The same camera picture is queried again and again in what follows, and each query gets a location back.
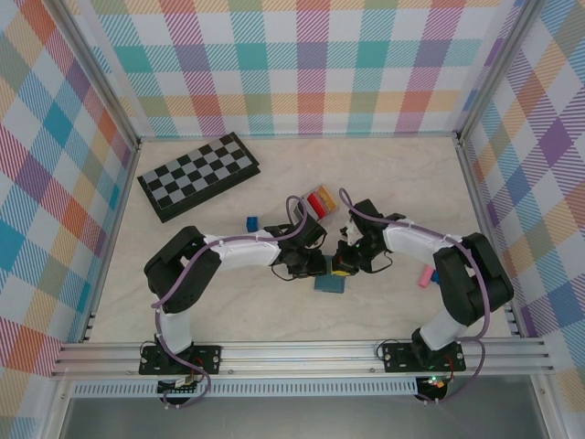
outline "small cube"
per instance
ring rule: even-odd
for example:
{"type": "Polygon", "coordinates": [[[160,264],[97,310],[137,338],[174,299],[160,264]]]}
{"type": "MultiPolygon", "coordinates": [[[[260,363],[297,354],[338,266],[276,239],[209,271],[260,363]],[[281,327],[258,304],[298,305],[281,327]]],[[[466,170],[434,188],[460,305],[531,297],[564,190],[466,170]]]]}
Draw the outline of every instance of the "small cube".
{"type": "Polygon", "coordinates": [[[246,230],[247,231],[258,231],[258,217],[247,217],[246,218],[246,230]]]}

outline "pink block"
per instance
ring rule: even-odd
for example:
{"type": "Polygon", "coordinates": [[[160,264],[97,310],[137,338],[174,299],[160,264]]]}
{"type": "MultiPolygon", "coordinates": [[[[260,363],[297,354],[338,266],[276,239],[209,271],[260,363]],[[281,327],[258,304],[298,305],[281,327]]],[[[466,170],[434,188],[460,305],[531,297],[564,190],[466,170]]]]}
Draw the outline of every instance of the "pink block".
{"type": "Polygon", "coordinates": [[[431,281],[431,277],[434,272],[435,269],[432,268],[431,266],[427,265],[425,267],[424,272],[422,272],[422,275],[420,276],[419,279],[419,285],[422,288],[426,288],[427,286],[429,286],[429,282],[431,281]]]}

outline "gray floor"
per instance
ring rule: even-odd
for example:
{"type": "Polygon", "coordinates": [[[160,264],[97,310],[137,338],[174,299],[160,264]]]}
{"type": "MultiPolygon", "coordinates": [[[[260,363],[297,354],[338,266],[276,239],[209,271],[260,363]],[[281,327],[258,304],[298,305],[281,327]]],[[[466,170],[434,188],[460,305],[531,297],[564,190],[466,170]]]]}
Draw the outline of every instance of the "gray floor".
{"type": "Polygon", "coordinates": [[[157,399],[80,399],[61,437],[539,439],[544,431],[529,377],[484,377],[426,408],[412,397],[208,398],[179,412],[157,399]]]}

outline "wire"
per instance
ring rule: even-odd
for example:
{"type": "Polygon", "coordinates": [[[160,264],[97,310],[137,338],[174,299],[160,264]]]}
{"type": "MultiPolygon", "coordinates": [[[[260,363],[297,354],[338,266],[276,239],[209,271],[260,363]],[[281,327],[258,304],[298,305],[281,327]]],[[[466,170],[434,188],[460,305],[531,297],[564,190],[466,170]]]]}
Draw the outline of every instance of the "wire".
{"type": "MultiPolygon", "coordinates": [[[[469,250],[467,250],[458,241],[454,240],[453,238],[451,238],[448,235],[443,235],[443,234],[436,232],[434,230],[429,230],[425,227],[418,226],[416,224],[411,224],[408,222],[399,222],[399,221],[394,221],[392,219],[376,218],[376,217],[371,217],[369,215],[366,215],[365,213],[360,212],[359,210],[357,210],[354,207],[354,204],[352,203],[351,198],[349,197],[349,194],[347,193],[347,191],[343,187],[341,187],[339,189],[339,197],[341,198],[343,203],[352,212],[354,212],[357,216],[362,217],[365,220],[370,220],[370,221],[374,221],[374,222],[381,222],[383,224],[388,224],[388,225],[392,225],[395,227],[401,227],[404,229],[413,229],[413,230],[421,231],[422,233],[425,233],[429,236],[432,236],[433,238],[441,238],[443,240],[446,240],[447,242],[453,244],[457,248],[457,250],[459,250],[459,252],[461,252],[461,254],[465,257],[467,262],[473,268],[473,271],[475,272],[475,278],[477,279],[477,283],[479,284],[480,291],[482,292],[482,300],[484,301],[484,326],[482,327],[481,331],[479,331],[479,333],[477,335],[475,335],[473,337],[461,337],[461,338],[458,338],[458,340],[463,342],[463,343],[468,343],[468,342],[478,343],[482,349],[482,356],[480,358],[480,362],[477,366],[477,369],[473,373],[472,377],[465,383],[465,385],[463,387],[461,387],[458,391],[456,391],[454,394],[443,398],[444,402],[448,401],[448,400],[452,400],[456,395],[459,395],[464,389],[468,388],[477,379],[477,376],[481,372],[482,368],[484,367],[484,363],[485,363],[485,345],[484,345],[484,343],[482,343],[481,338],[487,333],[487,329],[490,326],[491,310],[490,310],[489,295],[487,293],[487,287],[485,286],[485,280],[484,280],[484,277],[482,276],[482,273],[479,269],[479,266],[477,265],[477,262],[475,262],[475,259],[473,258],[473,256],[471,255],[471,252],[469,250]]],[[[421,397],[425,400],[429,399],[423,395],[421,395],[421,397]]]]}
{"type": "Polygon", "coordinates": [[[454,377],[455,367],[453,366],[453,360],[448,355],[445,355],[445,358],[447,358],[447,361],[449,361],[449,369],[451,369],[451,378],[450,378],[450,380],[453,381],[453,379],[455,378],[454,377]]]}
{"type": "Polygon", "coordinates": [[[271,271],[272,271],[272,273],[273,273],[273,274],[274,274],[276,277],[278,277],[279,279],[282,279],[284,282],[290,282],[290,281],[293,281],[293,280],[295,280],[295,279],[297,279],[297,278],[298,278],[297,276],[293,276],[293,277],[291,277],[291,278],[289,278],[289,279],[286,279],[286,278],[284,278],[284,277],[280,276],[278,273],[276,273],[276,272],[274,271],[274,265],[271,265],[271,271]]]}
{"type": "Polygon", "coordinates": [[[153,345],[153,346],[156,346],[156,343],[154,343],[153,341],[150,341],[150,340],[146,340],[146,341],[144,341],[144,342],[143,342],[143,344],[142,344],[142,345],[140,345],[140,356],[142,356],[142,355],[143,355],[143,347],[144,347],[144,345],[145,345],[146,343],[149,343],[149,344],[151,344],[151,345],[153,345]]]}
{"type": "Polygon", "coordinates": [[[394,221],[392,219],[376,218],[376,217],[371,217],[369,215],[366,215],[365,213],[357,210],[354,207],[354,204],[352,203],[352,200],[349,197],[349,194],[347,193],[347,191],[343,187],[341,187],[339,189],[339,197],[341,198],[343,203],[352,212],[354,212],[358,217],[362,217],[365,220],[374,221],[374,222],[381,222],[382,224],[388,224],[388,225],[399,227],[402,229],[412,229],[412,230],[421,231],[422,233],[425,233],[426,235],[429,235],[433,238],[441,238],[442,240],[445,240],[445,241],[453,244],[457,248],[457,250],[459,250],[462,253],[462,255],[465,257],[467,262],[473,268],[473,271],[475,272],[475,277],[477,279],[477,283],[479,284],[480,291],[482,292],[482,299],[484,301],[484,326],[482,327],[482,330],[479,331],[479,333],[476,336],[461,337],[461,338],[459,338],[459,341],[477,341],[480,338],[482,338],[483,336],[485,336],[485,334],[487,333],[487,328],[490,326],[490,317],[491,317],[489,295],[487,294],[487,288],[485,286],[484,277],[482,276],[482,273],[479,269],[479,266],[477,265],[477,262],[475,262],[475,259],[473,258],[473,256],[471,255],[471,252],[469,250],[467,250],[465,247],[463,247],[458,241],[454,240],[451,236],[443,235],[442,233],[427,229],[427,228],[419,226],[417,224],[412,224],[409,222],[394,221]]]}
{"type": "MultiPolygon", "coordinates": [[[[458,389],[457,391],[455,391],[455,393],[452,393],[451,395],[447,395],[445,396],[442,401],[446,402],[446,401],[452,401],[455,398],[459,397],[465,389],[468,389],[469,387],[471,387],[471,385],[473,384],[473,382],[475,380],[477,380],[477,376],[479,375],[479,373],[482,371],[482,369],[484,368],[484,363],[485,363],[485,344],[482,340],[475,340],[475,343],[477,343],[480,348],[482,349],[482,356],[479,359],[479,364],[477,365],[477,368],[475,369],[475,372],[473,373],[473,375],[471,376],[471,378],[465,382],[465,384],[458,389]]],[[[420,393],[418,394],[418,396],[420,396],[423,400],[426,401],[432,401],[431,398],[429,398],[428,396],[425,395],[421,395],[420,393]]]]}
{"type": "Polygon", "coordinates": [[[380,357],[380,348],[382,347],[382,345],[384,345],[384,343],[386,343],[387,341],[396,341],[397,343],[399,343],[398,340],[396,340],[395,338],[387,338],[386,340],[384,340],[383,342],[381,342],[377,347],[376,347],[376,357],[378,357],[378,359],[380,361],[384,361],[383,358],[380,357]]]}
{"type": "Polygon", "coordinates": [[[224,242],[232,242],[232,241],[278,242],[278,241],[289,240],[290,238],[298,235],[301,232],[301,230],[303,230],[303,227],[307,222],[308,209],[304,205],[304,201],[301,198],[296,197],[295,195],[290,195],[286,199],[286,214],[287,214],[289,219],[292,219],[292,215],[291,215],[291,201],[292,200],[297,200],[297,202],[303,203],[303,206],[304,206],[303,218],[301,219],[301,222],[297,224],[298,227],[296,228],[296,230],[293,230],[291,233],[288,233],[286,235],[282,235],[282,236],[278,236],[278,237],[270,237],[270,238],[269,237],[262,237],[262,236],[259,236],[258,234],[241,235],[241,236],[228,236],[228,237],[221,238],[219,240],[212,241],[209,244],[204,245],[191,258],[189,263],[183,269],[183,272],[181,272],[179,277],[176,279],[176,281],[173,284],[173,286],[171,287],[171,289],[160,300],[158,300],[157,302],[155,302],[151,305],[151,307],[156,310],[156,312],[154,313],[154,325],[156,326],[156,336],[158,337],[158,341],[161,344],[161,347],[165,351],[166,355],[168,355],[171,359],[178,362],[179,364],[182,364],[183,366],[187,366],[188,368],[194,370],[195,372],[198,372],[200,375],[203,376],[203,378],[205,378],[207,380],[207,386],[205,386],[205,388],[203,389],[203,392],[200,395],[196,396],[195,398],[191,398],[189,401],[187,401],[183,404],[180,404],[180,405],[179,404],[171,405],[168,402],[168,400],[166,399],[166,394],[168,392],[163,393],[163,402],[166,404],[165,408],[172,407],[176,410],[180,410],[180,409],[189,407],[193,404],[200,402],[205,397],[205,395],[207,395],[208,392],[211,390],[211,377],[204,369],[200,368],[199,366],[196,366],[193,363],[185,361],[184,359],[181,359],[168,347],[168,345],[166,344],[165,338],[163,337],[163,328],[162,328],[162,324],[161,324],[161,313],[162,313],[161,308],[176,293],[176,290],[178,290],[179,286],[181,286],[181,284],[185,280],[187,274],[189,273],[189,271],[191,270],[193,265],[195,265],[196,260],[204,252],[211,249],[212,247],[215,247],[217,245],[221,245],[224,242]]]}
{"type": "Polygon", "coordinates": [[[382,267],[382,268],[378,268],[377,270],[372,270],[372,271],[371,271],[371,272],[369,272],[368,274],[382,273],[382,272],[383,272],[384,270],[386,270],[387,268],[390,268],[390,267],[392,266],[392,264],[394,263],[394,261],[392,261],[392,258],[390,258],[390,257],[388,256],[388,254],[390,254],[390,253],[389,253],[389,251],[388,251],[388,250],[386,250],[386,251],[384,252],[384,256],[386,256],[386,259],[388,259],[388,260],[390,261],[390,263],[389,263],[388,265],[386,265],[386,266],[382,267]]]}

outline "plaid backdrop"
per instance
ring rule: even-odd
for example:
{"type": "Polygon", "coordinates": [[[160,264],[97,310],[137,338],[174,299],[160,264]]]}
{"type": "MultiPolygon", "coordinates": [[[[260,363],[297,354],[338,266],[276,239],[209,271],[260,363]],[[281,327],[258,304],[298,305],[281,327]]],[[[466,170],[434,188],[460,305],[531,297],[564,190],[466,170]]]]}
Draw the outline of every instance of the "plaid backdrop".
{"type": "Polygon", "coordinates": [[[549,0],[469,153],[530,336],[585,437],[585,2],[549,0]]]}
{"type": "Polygon", "coordinates": [[[40,0],[0,2],[0,437],[82,324],[131,150],[40,0]]]}
{"type": "Polygon", "coordinates": [[[450,132],[511,4],[69,0],[137,130],[159,137],[450,132]]]}

